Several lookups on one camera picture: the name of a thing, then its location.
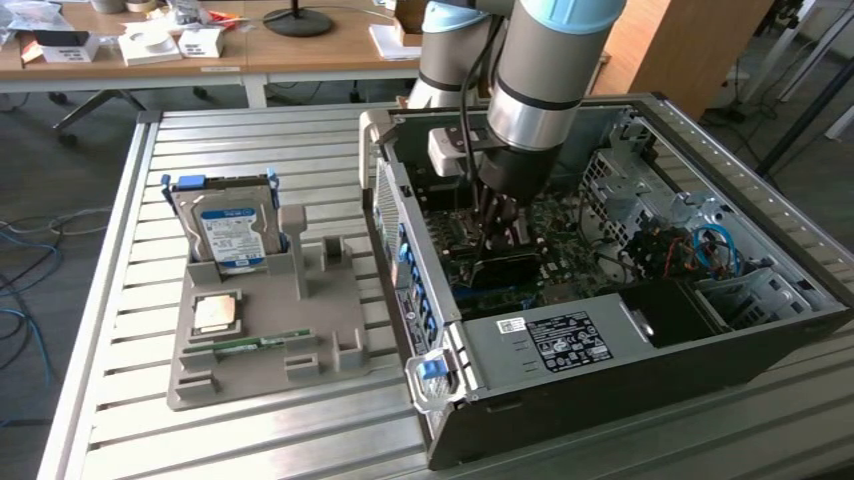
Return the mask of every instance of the desk lamp base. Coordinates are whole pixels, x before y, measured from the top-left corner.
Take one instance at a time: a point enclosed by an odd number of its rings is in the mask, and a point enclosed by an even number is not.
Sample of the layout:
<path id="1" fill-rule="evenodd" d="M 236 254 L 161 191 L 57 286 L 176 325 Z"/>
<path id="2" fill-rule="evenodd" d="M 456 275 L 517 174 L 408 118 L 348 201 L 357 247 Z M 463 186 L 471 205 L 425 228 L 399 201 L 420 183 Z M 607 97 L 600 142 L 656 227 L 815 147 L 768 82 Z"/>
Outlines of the desk lamp base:
<path id="1" fill-rule="evenodd" d="M 332 29 L 332 19 L 304 8 L 273 10 L 264 15 L 264 26 L 285 37 L 313 37 Z"/>

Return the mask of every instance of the desk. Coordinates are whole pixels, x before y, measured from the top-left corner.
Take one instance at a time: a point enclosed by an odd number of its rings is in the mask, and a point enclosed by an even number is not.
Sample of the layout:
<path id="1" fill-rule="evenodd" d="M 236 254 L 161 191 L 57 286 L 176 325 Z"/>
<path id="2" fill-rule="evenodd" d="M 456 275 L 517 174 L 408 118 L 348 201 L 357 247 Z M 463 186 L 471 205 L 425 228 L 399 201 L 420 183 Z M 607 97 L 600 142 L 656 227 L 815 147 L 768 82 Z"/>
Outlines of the desk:
<path id="1" fill-rule="evenodd" d="M 336 2 L 307 1 L 328 5 Z M 384 12 L 369 0 L 337 2 Z M 261 25 L 262 15 L 281 8 L 285 2 L 202 2 L 209 10 L 234 13 L 254 19 L 248 32 L 232 30 L 225 34 L 221 58 L 182 59 L 174 62 L 125 67 L 117 49 L 101 48 L 94 62 L 86 64 L 48 64 L 37 59 L 21 66 L 20 45 L 9 44 L 0 51 L 0 93 L 65 92 L 76 90 L 192 87 L 242 85 L 250 107 L 266 106 L 264 85 L 269 82 L 308 82 L 325 80 L 368 80 L 415 78 L 417 62 L 387 62 L 377 53 L 368 33 L 371 23 L 389 23 L 383 18 L 343 9 L 324 13 L 335 21 L 335 29 L 321 37 L 296 39 L 274 35 Z M 66 3 L 62 14 L 80 30 L 101 35 L 118 35 L 120 25 L 140 21 L 141 14 L 102 15 L 88 3 Z"/>
<path id="2" fill-rule="evenodd" d="M 648 105 L 667 115 L 664 102 Z M 744 386 L 445 472 L 424 469 L 357 174 L 359 113 L 392 107 L 170 112 L 137 125 L 38 478 L 795 480 L 850 459 L 854 324 Z M 689 146 L 716 156 L 709 168 L 834 275 L 854 278 L 850 253 L 696 124 L 675 114 L 668 123 L 685 135 L 697 131 Z M 186 240 L 160 176 L 248 175 L 266 167 L 280 176 L 281 202 L 307 205 L 303 241 L 343 235 L 353 250 L 371 373 L 172 412 L 164 397 Z M 684 166 L 667 172 L 679 182 L 692 178 Z"/>

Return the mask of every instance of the circuit board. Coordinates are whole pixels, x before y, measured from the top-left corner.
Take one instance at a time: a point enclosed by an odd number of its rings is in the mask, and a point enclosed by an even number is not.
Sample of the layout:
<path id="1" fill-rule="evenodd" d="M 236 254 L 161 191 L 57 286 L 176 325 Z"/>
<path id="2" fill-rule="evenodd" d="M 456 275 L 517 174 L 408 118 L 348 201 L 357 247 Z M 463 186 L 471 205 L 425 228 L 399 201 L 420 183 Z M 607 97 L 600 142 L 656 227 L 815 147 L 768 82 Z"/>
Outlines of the circuit board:
<path id="1" fill-rule="evenodd" d="M 527 216 L 531 246 L 516 254 L 536 262 L 529 281 L 497 288 L 472 288 L 477 269 L 479 232 L 468 209 L 425 214 L 427 228 L 463 318 L 555 305 L 593 297 L 611 280 L 599 268 L 593 250 L 575 231 L 572 206 L 563 195 L 535 200 Z"/>

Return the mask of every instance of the motherboard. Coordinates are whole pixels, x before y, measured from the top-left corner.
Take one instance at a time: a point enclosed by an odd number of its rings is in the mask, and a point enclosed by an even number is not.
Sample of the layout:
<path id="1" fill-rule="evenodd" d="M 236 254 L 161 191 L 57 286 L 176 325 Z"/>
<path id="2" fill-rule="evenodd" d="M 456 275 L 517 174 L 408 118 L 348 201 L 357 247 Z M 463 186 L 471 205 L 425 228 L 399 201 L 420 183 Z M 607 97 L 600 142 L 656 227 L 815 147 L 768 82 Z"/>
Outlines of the motherboard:
<path id="1" fill-rule="evenodd" d="M 595 249 L 579 233 L 573 210 L 565 193 L 544 194 L 532 203 L 527 220 L 536 236 L 529 247 L 513 250 L 513 258 L 492 259 L 501 262 L 492 272 L 484 270 L 491 259 L 477 259 L 480 235 L 469 210 L 424 215 L 464 319 L 589 298 L 608 284 L 621 282 L 619 275 L 609 277 L 599 267 Z"/>

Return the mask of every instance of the hard drive label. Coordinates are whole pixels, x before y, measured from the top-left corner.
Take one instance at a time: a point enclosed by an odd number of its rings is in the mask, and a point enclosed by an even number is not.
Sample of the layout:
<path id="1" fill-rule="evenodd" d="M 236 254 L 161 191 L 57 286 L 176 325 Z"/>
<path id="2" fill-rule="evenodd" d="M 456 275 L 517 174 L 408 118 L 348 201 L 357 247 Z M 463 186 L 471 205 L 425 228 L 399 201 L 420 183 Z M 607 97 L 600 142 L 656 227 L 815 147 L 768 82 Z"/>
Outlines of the hard drive label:
<path id="1" fill-rule="evenodd" d="M 252 230 L 256 221 L 253 208 L 201 212 L 201 224 L 213 258 L 225 267 L 248 267 L 262 261 L 261 235 Z"/>
<path id="2" fill-rule="evenodd" d="M 545 368 L 560 372 L 612 357 L 587 312 L 527 323 Z"/>

